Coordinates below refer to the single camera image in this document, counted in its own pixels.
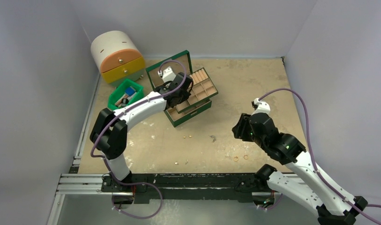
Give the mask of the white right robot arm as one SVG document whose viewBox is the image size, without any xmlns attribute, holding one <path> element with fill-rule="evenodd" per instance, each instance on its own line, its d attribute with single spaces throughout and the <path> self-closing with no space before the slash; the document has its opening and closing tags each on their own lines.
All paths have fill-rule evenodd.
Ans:
<svg viewBox="0 0 381 225">
<path fill-rule="evenodd" d="M 309 210 L 321 225 L 352 225 L 368 205 L 362 196 L 354 196 L 340 187 L 317 164 L 293 135 L 278 131 L 266 113 L 241 114 L 232 128 L 236 139 L 256 143 L 267 155 L 290 169 L 302 181 L 291 180 L 276 168 L 265 164 L 256 173 L 255 186 L 278 191 Z"/>
</svg>

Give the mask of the green jewelry tray insert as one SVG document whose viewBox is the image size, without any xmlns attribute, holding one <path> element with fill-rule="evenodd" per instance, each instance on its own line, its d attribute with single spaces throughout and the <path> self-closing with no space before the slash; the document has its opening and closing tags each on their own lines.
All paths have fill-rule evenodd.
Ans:
<svg viewBox="0 0 381 225">
<path fill-rule="evenodd" d="M 175 106 L 178 113 L 184 113 L 186 110 L 196 106 L 203 100 L 209 100 L 211 97 L 219 93 L 204 67 L 193 72 L 190 77 L 194 81 L 193 88 L 190 91 L 191 95 L 186 101 Z"/>
</svg>

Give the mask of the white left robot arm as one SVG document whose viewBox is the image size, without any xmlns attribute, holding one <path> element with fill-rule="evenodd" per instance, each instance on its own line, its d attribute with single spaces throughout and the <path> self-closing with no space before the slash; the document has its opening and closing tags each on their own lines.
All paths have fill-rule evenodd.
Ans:
<svg viewBox="0 0 381 225">
<path fill-rule="evenodd" d="M 127 146 L 127 134 L 146 118 L 181 104 L 190 96 L 193 79 L 180 72 L 172 81 L 157 86 L 144 98 L 118 110 L 105 108 L 98 114 L 90 134 L 93 143 L 90 155 L 95 158 L 95 150 L 105 162 L 109 173 L 115 177 L 113 186 L 120 192 L 131 187 L 131 174 L 126 164 L 124 150 Z"/>
</svg>

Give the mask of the green jewelry box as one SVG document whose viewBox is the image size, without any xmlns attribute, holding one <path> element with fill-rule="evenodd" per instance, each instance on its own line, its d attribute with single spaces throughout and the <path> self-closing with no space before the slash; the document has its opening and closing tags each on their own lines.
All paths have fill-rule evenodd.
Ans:
<svg viewBox="0 0 381 225">
<path fill-rule="evenodd" d="M 176 77 L 173 81 L 163 83 L 163 80 L 157 72 L 164 70 L 168 66 L 172 67 Z M 188 50 L 184 50 L 146 68 L 146 74 L 152 89 L 156 90 L 158 94 L 165 94 L 175 90 L 175 88 L 177 88 L 183 81 L 183 77 L 186 77 L 185 82 L 178 90 L 175 90 L 172 94 L 164 97 L 164 99 L 167 100 L 167 106 L 164 113 L 174 127 L 183 124 L 212 106 L 212 101 L 209 99 L 203 100 L 201 103 L 191 107 L 183 113 L 178 113 L 175 109 L 175 106 L 186 101 L 191 95 L 190 91 L 193 88 L 194 81 L 190 75 L 195 71 L 196 70 L 192 68 L 190 52 Z"/>
</svg>

